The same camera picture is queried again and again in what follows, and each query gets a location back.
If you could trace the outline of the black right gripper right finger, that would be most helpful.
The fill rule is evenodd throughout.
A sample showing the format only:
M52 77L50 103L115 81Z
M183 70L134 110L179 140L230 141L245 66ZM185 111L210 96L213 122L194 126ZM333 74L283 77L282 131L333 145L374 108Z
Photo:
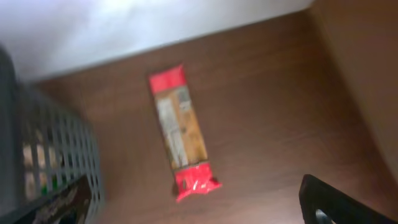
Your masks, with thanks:
M305 224L397 224L395 220L376 212L310 174L303 176L299 200Z

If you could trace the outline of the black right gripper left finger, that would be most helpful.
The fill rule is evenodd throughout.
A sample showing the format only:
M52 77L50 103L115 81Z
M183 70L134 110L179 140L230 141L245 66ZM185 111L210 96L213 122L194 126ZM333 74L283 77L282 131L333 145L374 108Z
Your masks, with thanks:
M83 175L64 187L3 215L1 223L85 223L91 199L89 181Z

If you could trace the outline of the beige clear snack bag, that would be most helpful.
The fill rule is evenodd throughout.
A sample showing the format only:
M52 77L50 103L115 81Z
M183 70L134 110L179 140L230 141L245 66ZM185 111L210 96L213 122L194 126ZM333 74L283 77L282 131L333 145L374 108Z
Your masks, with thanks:
M63 157L58 158L54 145L49 144L44 148L44 137L39 130L35 130L35 145L25 142L23 144L24 156L24 184L25 196L27 200L33 200L48 192L49 178L45 172L49 165L51 169L56 169Z

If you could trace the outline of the grey plastic lattice basket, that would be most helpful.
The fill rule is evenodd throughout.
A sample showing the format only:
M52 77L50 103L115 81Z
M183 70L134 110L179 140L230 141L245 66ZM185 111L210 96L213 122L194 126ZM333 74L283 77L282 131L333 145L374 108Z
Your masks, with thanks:
M19 83L1 51L1 222L93 223L104 207L92 129Z

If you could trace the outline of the red brown biscuit packet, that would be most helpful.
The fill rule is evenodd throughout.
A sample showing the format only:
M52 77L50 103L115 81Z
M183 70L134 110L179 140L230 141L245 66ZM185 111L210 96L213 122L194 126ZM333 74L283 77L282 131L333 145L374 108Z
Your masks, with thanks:
M208 159L183 65L152 74L149 85L174 175L176 201L221 188Z

